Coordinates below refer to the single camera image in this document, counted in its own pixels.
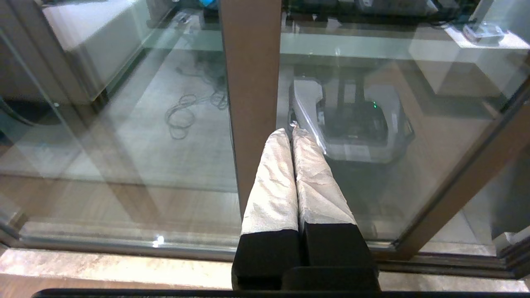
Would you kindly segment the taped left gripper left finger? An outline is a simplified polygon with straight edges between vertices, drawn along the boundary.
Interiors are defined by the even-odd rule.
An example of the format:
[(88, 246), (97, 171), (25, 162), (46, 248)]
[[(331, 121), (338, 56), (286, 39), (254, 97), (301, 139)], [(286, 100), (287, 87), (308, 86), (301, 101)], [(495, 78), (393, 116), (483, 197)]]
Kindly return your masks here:
[(289, 136), (265, 142), (243, 215), (231, 267), (233, 290), (280, 290), (284, 273), (301, 265), (299, 202)]

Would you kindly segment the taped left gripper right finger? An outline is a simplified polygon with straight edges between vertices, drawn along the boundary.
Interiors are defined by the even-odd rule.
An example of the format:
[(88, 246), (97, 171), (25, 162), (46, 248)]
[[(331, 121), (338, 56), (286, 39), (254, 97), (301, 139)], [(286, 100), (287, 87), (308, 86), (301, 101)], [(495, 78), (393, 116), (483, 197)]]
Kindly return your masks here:
[(309, 266), (378, 266), (329, 164), (307, 131), (292, 132), (304, 261)]

